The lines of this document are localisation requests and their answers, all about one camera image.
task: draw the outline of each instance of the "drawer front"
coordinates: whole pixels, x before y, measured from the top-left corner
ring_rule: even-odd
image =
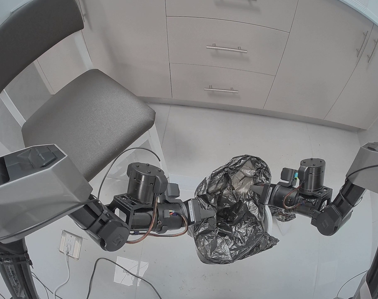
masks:
[[[166,0],[167,16],[232,20],[290,31],[298,0]]]
[[[289,33],[253,24],[167,17],[171,63],[199,64],[275,75]],[[230,51],[208,49],[230,48]],[[238,47],[246,53],[235,52]]]
[[[172,97],[207,103],[263,108],[274,77],[267,74],[171,63]],[[224,89],[233,92],[208,91]]]

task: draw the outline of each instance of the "tile floor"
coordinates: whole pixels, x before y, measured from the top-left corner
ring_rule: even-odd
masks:
[[[296,168],[303,158],[320,157],[326,160],[325,184],[336,193],[359,149],[356,133],[331,127],[204,108],[151,106],[157,112],[156,128],[173,178],[202,178],[233,156],[253,154],[268,163],[272,181],[277,182],[282,167]],[[137,157],[151,158],[140,153]],[[103,172],[91,182],[95,192]],[[125,185],[126,181],[112,172],[102,190],[102,201],[107,203],[123,192]],[[182,191],[182,196],[189,198],[192,192]],[[34,271],[51,289],[66,275],[63,255],[58,252],[62,229],[85,238],[79,261],[71,261],[71,280],[59,292],[65,299],[86,295],[93,264],[101,256],[148,262],[144,277],[164,299],[330,299],[344,282],[369,266],[371,198],[364,196],[351,220],[335,236],[320,236],[308,218],[297,217],[284,236],[274,225],[272,234],[280,242],[271,250],[223,266],[201,263],[187,235],[147,238],[106,253],[64,217],[27,237]],[[126,286],[113,282],[114,272],[112,264],[99,263],[92,298],[156,298],[145,283]],[[352,296],[359,280],[348,282],[340,296]],[[38,292],[45,296],[40,285]]]

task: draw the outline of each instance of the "black plastic bag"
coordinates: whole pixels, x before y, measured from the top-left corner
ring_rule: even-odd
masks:
[[[264,208],[251,185],[271,181],[268,165],[259,157],[233,157],[196,188],[204,209],[216,216],[190,228],[200,260],[209,264],[233,263],[275,246],[278,239],[264,229]]]

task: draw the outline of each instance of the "gray chair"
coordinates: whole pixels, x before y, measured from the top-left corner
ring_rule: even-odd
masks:
[[[22,125],[26,147],[57,144],[90,181],[153,126],[156,114],[111,77],[90,69],[92,62],[80,32],[83,27],[75,0],[32,0],[12,13],[0,26],[0,97]],[[25,121],[5,87],[73,33],[79,34],[76,44],[89,70]]]

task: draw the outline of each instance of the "electrical outlet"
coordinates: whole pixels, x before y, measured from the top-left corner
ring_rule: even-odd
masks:
[[[62,238],[60,240],[59,251],[62,253],[68,252],[68,256],[74,259],[80,257],[80,250],[82,245],[82,237],[67,232],[62,231]]]

